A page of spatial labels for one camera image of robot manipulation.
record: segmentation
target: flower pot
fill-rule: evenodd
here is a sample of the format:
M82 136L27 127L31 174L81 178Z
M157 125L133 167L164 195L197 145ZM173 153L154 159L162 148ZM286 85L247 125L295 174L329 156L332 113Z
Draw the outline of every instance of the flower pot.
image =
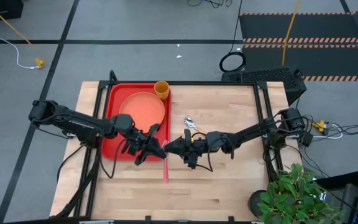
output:
M262 203L260 199L260 194L266 192L266 190L257 190L248 199L248 209L254 214L255 217L261 217L263 215L258 204Z

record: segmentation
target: yellow cup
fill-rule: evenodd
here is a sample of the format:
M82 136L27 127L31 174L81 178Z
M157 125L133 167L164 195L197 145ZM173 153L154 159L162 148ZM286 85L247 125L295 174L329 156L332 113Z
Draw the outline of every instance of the yellow cup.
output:
M161 100L166 100L169 95L169 84L166 81L158 81L154 84L154 91Z

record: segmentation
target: wooden table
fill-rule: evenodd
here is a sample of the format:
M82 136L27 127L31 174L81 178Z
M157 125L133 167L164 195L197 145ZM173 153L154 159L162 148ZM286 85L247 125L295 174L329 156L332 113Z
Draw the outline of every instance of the wooden table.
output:
M83 82L76 110L93 114L98 82ZM194 119L205 131L237 132L258 122L255 98L251 86L171 86L171 140L183 135L185 116ZM282 83L268 83L273 114L288 108ZM262 106L265 106L260 91ZM287 144L297 148L296 142ZM77 139L68 141L65 157L78 148ZM51 215L57 214L71 199L78 188L85 150L71 158L60 173ZM294 149L281 150L285 166L300 163ZM176 155L168 156L169 184L163 181L162 162L145 162L135 166L133 162L119 161L113 179L101 170L95 191L92 219L144 220L227 220L237 221L256 218L247 207L252 192L265 189L267 171L262 159L261 138L244 143L230 155L211 154L214 172L197 168L191 170ZM112 161L103 159L108 171ZM207 165L207 158L199 159ZM84 194L81 214L85 214L88 193Z

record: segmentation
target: yellow cable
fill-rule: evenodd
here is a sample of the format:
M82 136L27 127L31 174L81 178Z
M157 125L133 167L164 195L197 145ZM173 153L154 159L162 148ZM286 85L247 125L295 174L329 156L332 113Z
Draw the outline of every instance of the yellow cable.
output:
M298 8L299 8L300 4L301 4L301 0L298 0L298 2L296 3L295 10L294 10L293 15L292 15L290 26L289 26L288 31L287 31L287 36L285 37L285 40L284 40L282 66L284 66L284 63L285 63L285 51L287 50L288 37L290 36L292 24L293 24L293 21L295 20L295 16L296 16L296 13L298 12Z
M2 19L2 21L5 22L6 25L8 25L17 35L21 36L29 45L31 45L35 50L37 50L34 45L31 44L31 42L29 40L27 40L27 38L21 34L19 31L17 31L15 29L15 27L13 27L10 23L8 23L8 21L6 21L1 15L0 15L0 19ZM35 59L35 62L37 63L37 65L42 68L44 66L44 61L40 60L39 58Z

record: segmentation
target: orange plate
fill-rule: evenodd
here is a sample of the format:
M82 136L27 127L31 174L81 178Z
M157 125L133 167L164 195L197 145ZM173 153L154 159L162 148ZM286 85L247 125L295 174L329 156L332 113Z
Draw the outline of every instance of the orange plate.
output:
M134 93L122 103L120 114L129 114L135 121L135 127L148 133L150 126L161 124L165 116L165 107L155 94Z

